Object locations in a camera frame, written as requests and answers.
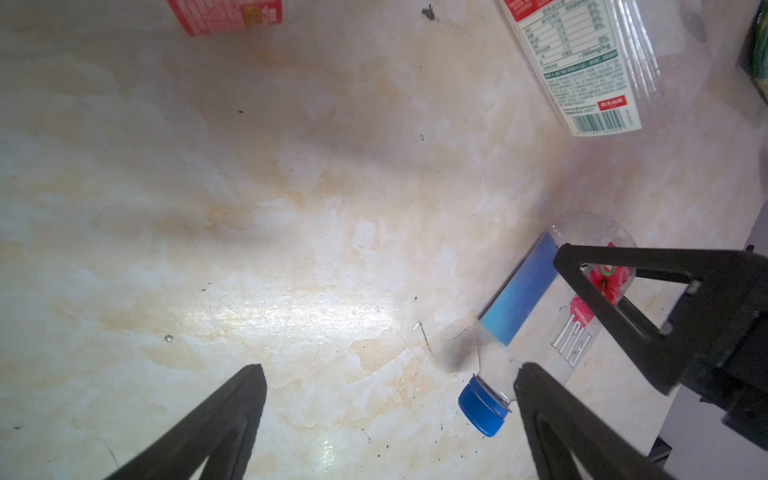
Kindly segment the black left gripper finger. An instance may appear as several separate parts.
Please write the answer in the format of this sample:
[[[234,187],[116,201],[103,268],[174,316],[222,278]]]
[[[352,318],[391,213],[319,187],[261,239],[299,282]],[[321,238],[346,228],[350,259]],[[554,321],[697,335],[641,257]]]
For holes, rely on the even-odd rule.
[[[267,397],[261,365],[243,367],[112,479],[244,477]]]

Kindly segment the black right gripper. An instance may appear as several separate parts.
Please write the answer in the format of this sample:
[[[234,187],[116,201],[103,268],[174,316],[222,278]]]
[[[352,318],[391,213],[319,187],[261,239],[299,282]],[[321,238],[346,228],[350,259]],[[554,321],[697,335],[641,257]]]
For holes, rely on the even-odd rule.
[[[622,295],[609,300],[584,265],[627,267],[687,286],[656,326]],[[745,250],[562,246],[561,277],[645,379],[667,394],[682,384],[721,408],[723,422],[767,447],[767,259]],[[541,479],[668,479],[546,370],[525,363],[514,384]]]

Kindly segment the fiji bottle blue label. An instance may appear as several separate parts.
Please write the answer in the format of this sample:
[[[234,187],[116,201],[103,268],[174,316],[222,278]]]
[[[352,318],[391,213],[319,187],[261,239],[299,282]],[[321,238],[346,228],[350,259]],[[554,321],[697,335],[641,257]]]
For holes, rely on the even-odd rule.
[[[602,330],[601,323],[554,267],[565,244],[633,248],[618,222],[568,212],[547,225],[479,316],[478,370],[458,397],[468,421],[484,436],[502,428],[516,400],[514,383],[527,362],[567,383]]]

